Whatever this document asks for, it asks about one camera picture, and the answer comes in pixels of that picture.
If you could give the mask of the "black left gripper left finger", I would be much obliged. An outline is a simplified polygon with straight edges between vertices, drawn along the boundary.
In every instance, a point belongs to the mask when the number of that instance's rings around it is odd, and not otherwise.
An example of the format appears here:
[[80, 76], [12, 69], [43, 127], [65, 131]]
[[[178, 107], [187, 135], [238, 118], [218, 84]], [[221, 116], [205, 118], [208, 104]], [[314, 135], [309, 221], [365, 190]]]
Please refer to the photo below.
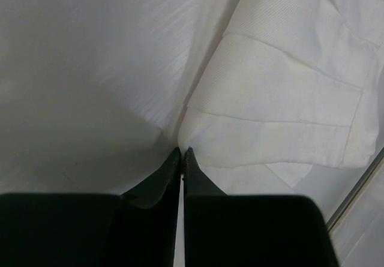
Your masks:
[[172, 266], [181, 152], [121, 195], [1, 196], [2, 266]]

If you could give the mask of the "white skirt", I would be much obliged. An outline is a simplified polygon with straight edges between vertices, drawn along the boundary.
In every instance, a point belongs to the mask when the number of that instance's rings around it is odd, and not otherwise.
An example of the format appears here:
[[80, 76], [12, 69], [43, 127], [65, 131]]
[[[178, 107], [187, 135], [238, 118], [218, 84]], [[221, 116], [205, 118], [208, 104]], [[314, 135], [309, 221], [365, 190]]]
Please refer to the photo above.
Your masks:
[[382, 71], [383, 0], [239, 0], [179, 147], [214, 170], [364, 167]]

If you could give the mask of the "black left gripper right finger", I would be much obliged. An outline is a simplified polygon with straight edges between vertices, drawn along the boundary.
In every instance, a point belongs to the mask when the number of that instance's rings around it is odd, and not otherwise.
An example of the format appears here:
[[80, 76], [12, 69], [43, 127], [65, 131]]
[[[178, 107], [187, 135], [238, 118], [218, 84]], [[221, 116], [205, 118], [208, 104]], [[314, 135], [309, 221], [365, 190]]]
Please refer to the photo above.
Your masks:
[[186, 266], [337, 266], [321, 211], [297, 195], [228, 195], [184, 158]]

